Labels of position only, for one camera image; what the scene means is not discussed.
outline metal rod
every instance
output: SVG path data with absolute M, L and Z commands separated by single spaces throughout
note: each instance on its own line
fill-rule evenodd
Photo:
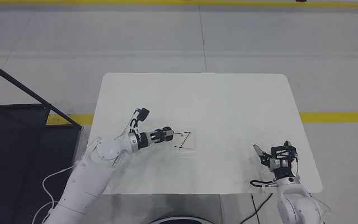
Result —
M 72 120 L 69 116 L 65 115 L 64 113 L 62 113 L 59 109 L 55 108 L 54 106 L 52 106 L 52 104 L 50 104 L 49 102 L 47 102 L 46 100 L 44 100 L 41 96 L 37 95 L 36 93 L 34 93 L 31 89 L 27 88 L 25 85 L 23 85 L 21 82 L 19 82 L 18 80 L 16 80 L 15 78 L 13 78 L 12 76 L 10 76 L 8 73 L 6 73 L 4 70 L 0 69 L 0 76 L 2 76 L 4 79 L 8 80 L 10 83 L 14 84 L 16 87 L 18 87 L 20 90 L 24 91 L 25 93 L 29 94 L 30 96 L 32 96 L 34 99 L 36 99 L 38 102 L 44 104 L 45 106 L 48 106 L 53 112 L 57 113 L 58 115 L 60 115 L 61 117 L 63 117 L 64 119 L 66 119 L 68 122 L 70 122 L 71 124 L 75 125 L 76 127 L 82 129 L 82 126 L 79 125 L 77 122 L 75 122 L 74 120 Z

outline black panel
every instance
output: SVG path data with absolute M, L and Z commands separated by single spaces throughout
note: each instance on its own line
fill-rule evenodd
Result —
M 43 179 L 48 175 L 72 165 L 79 129 L 73 125 L 49 125 L 41 139 L 40 150 L 29 173 L 15 223 L 31 223 L 36 211 L 50 197 L 42 188 Z M 59 200 L 66 186 L 70 170 L 54 175 L 45 182 L 47 190 L 55 200 Z M 51 205 L 37 216 L 35 223 L 41 223 Z
M 12 223 L 49 110 L 42 104 L 0 105 L 1 223 Z

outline cable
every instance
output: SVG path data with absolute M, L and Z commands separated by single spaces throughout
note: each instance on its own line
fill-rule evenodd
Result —
M 261 188 L 263 186 L 269 186 L 268 184 L 272 184 L 272 183 L 273 183 L 273 181 L 260 181 L 260 180 L 251 180 L 250 181 L 250 184 L 257 188 Z
M 297 161 L 296 177 L 298 178 L 298 160 L 297 160 L 297 158 L 296 158 L 296 161 Z
M 46 181 L 48 178 L 50 178 L 50 177 L 52 177 L 52 176 L 54 176 L 54 175 L 56 175 L 56 174 L 60 174 L 61 172 L 65 172 L 66 170 L 69 170 L 69 169 L 73 168 L 75 165 L 76 165 L 76 164 L 74 164 L 73 166 L 70 166 L 69 168 L 66 168 L 66 169 L 60 170 L 60 171 L 58 171 L 58 172 L 55 172 L 55 173 L 53 173 L 53 174 L 51 174 L 51 175 L 48 175 L 48 176 L 43 180 L 43 189 L 44 189 L 45 192 L 50 196 L 50 198 L 51 198 L 51 200 L 52 200 L 52 209 L 55 207 L 55 200 L 54 200 L 54 198 L 52 197 L 52 195 L 50 194 L 50 192 L 46 189 L 46 187 L 45 187 L 45 181 Z
M 122 136 L 122 134 L 124 134 L 124 132 L 127 130 L 128 126 L 129 126 L 130 122 L 132 121 L 132 119 L 133 119 L 133 117 L 134 117 L 135 112 L 136 112 L 136 110 L 134 111 L 134 113 L 133 113 L 132 117 L 129 119 L 129 122 L 128 122 L 127 126 L 124 128 L 123 132 L 122 132 L 119 136 L 117 136 L 116 138 L 114 138 L 114 139 L 117 139 L 117 138 L 121 137 L 121 136 Z
M 253 200 L 253 194 L 251 194 L 251 200 L 252 200 L 253 208 L 255 209 L 255 213 L 256 213 L 256 217 L 257 217 L 257 222 L 258 222 L 258 224 L 260 224 L 260 219 L 259 219 L 258 214 L 257 214 L 255 201 Z
M 37 212 L 35 213 L 34 218 L 32 219 L 32 224 L 35 223 L 35 219 L 36 219 L 37 214 L 39 214 L 39 212 L 40 212 L 43 208 L 45 208 L 48 204 L 51 204 L 51 203 L 52 203 L 52 202 L 46 203 L 46 204 L 44 204 L 39 210 L 37 210 Z
M 44 222 L 47 220 L 47 218 L 50 216 L 50 213 L 48 213 L 45 218 L 43 219 L 43 221 L 41 222 L 41 224 L 44 224 Z
M 266 198 L 266 200 L 263 201 L 262 204 L 260 204 L 260 206 L 258 207 L 258 210 L 257 210 L 254 214 L 252 214 L 252 215 L 250 215 L 249 217 L 245 218 L 242 222 L 240 222 L 240 224 L 243 224 L 244 222 L 246 222 L 247 220 L 249 220 L 250 218 L 252 218 L 254 215 L 256 215 L 257 212 L 262 208 L 262 206 L 272 197 L 272 195 L 273 195 L 273 194 L 271 193 L 270 196 L 268 196 L 268 197 Z

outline table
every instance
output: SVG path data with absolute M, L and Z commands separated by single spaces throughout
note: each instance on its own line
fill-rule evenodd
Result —
M 174 142 L 126 155 L 104 194 L 259 193 L 250 180 L 272 180 L 253 145 L 266 152 L 289 140 L 309 192 L 322 183 L 288 83 L 282 74 L 108 73 L 102 80 L 89 143 L 116 137 L 135 108 L 147 108 L 139 129 L 192 130 L 182 153 Z

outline black cable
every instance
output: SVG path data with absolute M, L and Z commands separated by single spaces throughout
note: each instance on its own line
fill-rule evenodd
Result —
M 262 206 L 272 197 L 272 195 L 273 195 L 273 194 L 271 193 L 270 196 L 268 196 L 268 197 L 266 198 L 266 200 L 263 201 L 262 204 L 260 204 L 260 206 L 258 207 L 258 210 L 257 210 L 254 214 L 252 214 L 252 215 L 250 215 L 249 217 L 245 218 L 242 222 L 240 222 L 240 224 L 243 224 L 244 222 L 246 222 L 247 220 L 249 220 L 250 218 L 252 218 L 254 215 L 256 215 L 257 212 L 262 208 Z
M 258 214 L 257 214 L 257 209 L 256 209 L 255 201 L 253 200 L 253 194 L 251 194 L 251 200 L 252 200 L 253 208 L 255 209 L 255 213 L 256 213 L 256 217 L 257 217 L 257 222 L 258 222 L 258 224 L 260 224 L 260 219 L 259 219 Z
M 272 183 L 273 183 L 273 181 L 260 181 L 260 180 L 251 180 L 250 181 L 250 184 L 257 188 L 261 188 L 263 186 L 268 186 L 268 184 L 272 184 Z

